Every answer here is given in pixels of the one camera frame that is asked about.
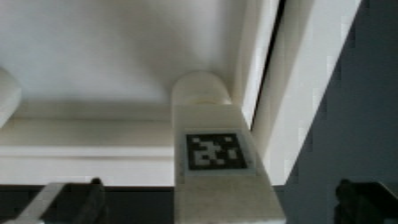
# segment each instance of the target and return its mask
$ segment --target dark gap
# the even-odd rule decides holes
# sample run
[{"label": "dark gap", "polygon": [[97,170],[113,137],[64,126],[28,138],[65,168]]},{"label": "dark gap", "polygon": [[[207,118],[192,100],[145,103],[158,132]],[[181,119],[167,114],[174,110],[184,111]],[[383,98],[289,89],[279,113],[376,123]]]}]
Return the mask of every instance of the dark gap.
[{"label": "dark gap", "polygon": [[261,78],[261,85],[259,85],[259,92],[257,92],[257,101],[255,101],[252,121],[254,121],[254,118],[255,118],[259,96],[261,96],[261,92],[263,92],[266,71],[268,71],[268,68],[270,68],[270,57],[271,57],[273,48],[275,48],[275,39],[277,39],[277,31],[279,31],[280,21],[282,21],[284,4],[286,4],[286,0],[280,0],[279,1],[279,6],[277,6],[277,15],[275,15],[275,23],[273,23],[273,29],[271,29],[270,47],[268,47],[268,52],[266,52],[266,61],[264,61],[263,78]]}]

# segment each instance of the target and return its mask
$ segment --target white panel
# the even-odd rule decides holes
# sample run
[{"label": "white panel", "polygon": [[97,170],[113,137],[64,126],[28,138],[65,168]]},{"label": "white panel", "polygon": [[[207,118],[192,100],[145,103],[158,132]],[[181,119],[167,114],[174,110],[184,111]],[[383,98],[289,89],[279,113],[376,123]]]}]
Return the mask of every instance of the white panel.
[{"label": "white panel", "polygon": [[1,184],[172,186],[172,163],[167,122],[14,119],[0,130]]},{"label": "white panel", "polygon": [[273,185],[291,172],[357,7],[359,0],[286,1],[252,129]]}]

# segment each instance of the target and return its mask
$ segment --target black object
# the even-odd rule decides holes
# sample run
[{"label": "black object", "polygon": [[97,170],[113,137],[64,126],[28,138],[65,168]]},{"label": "black object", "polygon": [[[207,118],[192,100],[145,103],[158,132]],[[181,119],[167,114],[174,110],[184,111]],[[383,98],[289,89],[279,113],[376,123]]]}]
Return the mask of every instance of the black object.
[{"label": "black object", "polygon": [[[24,213],[23,210],[12,223],[39,220],[46,224],[106,224],[108,208],[101,180],[96,178],[87,184],[65,183],[49,184],[48,186],[49,188],[44,187],[40,189],[24,207],[26,211],[42,210],[42,214],[37,214],[39,217],[35,215],[30,216],[30,212]],[[53,198],[53,200],[51,198],[44,199],[44,201],[49,200],[46,206],[42,206],[40,193],[51,195]]]},{"label": "black object", "polygon": [[398,223],[398,199],[380,183],[351,183],[343,179],[335,197],[335,224]]},{"label": "black object", "polygon": [[90,184],[65,184],[40,220],[49,224],[104,224],[108,209],[101,180]]}]

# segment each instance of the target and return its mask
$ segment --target white surface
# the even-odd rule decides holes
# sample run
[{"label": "white surface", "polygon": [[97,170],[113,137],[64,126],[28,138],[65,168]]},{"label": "white surface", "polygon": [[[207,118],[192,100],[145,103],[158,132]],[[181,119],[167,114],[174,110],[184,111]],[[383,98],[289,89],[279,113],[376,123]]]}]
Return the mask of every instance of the white surface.
[{"label": "white surface", "polygon": [[0,130],[0,183],[174,185],[168,122],[14,119]]},{"label": "white surface", "polygon": [[0,68],[0,128],[21,102],[21,88],[12,76]]},{"label": "white surface", "polygon": [[0,67],[23,88],[16,116],[168,120],[181,75],[213,71],[231,87],[245,4],[0,0]]},{"label": "white surface", "polygon": [[359,2],[286,2],[252,129],[271,185],[289,176]]},{"label": "white surface", "polygon": [[247,1],[231,97],[252,125],[279,0]]}]

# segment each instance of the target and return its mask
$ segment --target white wall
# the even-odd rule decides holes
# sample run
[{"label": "white wall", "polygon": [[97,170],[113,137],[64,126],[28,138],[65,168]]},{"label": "white wall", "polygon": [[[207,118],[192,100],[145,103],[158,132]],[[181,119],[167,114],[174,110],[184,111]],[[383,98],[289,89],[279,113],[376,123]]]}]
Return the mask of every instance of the white wall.
[{"label": "white wall", "polygon": [[231,86],[245,2],[0,0],[0,67],[24,97],[16,116],[168,120],[186,72],[213,71]]}]

